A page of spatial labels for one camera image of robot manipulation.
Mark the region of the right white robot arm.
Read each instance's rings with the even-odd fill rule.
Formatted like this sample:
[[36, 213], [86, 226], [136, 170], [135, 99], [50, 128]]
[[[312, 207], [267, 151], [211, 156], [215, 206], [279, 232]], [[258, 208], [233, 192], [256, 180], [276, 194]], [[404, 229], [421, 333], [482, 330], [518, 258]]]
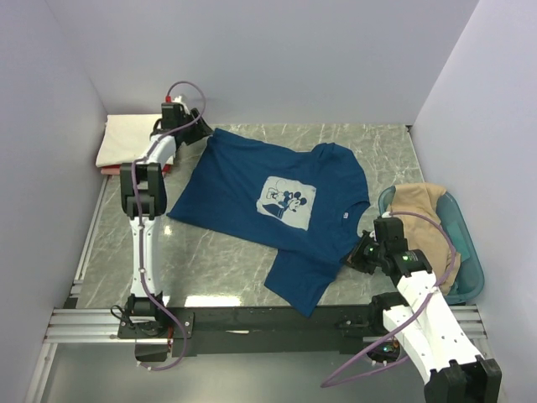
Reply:
[[428, 402], [497, 402], [502, 371], [485, 358], [463, 332], [440, 289], [430, 262], [411, 249], [404, 236], [402, 212], [385, 212], [348, 255], [353, 269], [380, 268], [397, 290], [375, 296], [368, 325], [378, 341], [356, 354], [359, 359], [396, 339], [420, 372]]

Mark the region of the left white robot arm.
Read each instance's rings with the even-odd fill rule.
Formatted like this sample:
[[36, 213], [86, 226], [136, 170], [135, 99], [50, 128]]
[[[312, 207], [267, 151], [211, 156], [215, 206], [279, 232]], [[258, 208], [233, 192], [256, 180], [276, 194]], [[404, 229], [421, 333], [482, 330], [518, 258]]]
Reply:
[[133, 162], [120, 167], [121, 205], [133, 236], [133, 279], [123, 319], [138, 317], [139, 329], [151, 338], [162, 335], [175, 321], [165, 308], [157, 254], [161, 218], [168, 204], [163, 168], [180, 146], [211, 134], [202, 111], [167, 96], [149, 145]]

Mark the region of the blue printed t shirt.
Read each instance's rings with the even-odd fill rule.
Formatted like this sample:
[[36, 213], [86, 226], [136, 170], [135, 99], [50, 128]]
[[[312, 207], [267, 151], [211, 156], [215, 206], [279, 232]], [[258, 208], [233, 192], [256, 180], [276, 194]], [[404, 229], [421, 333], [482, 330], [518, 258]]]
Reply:
[[168, 216], [275, 248], [264, 285], [309, 317], [359, 242], [369, 206], [350, 149], [297, 152], [218, 128]]

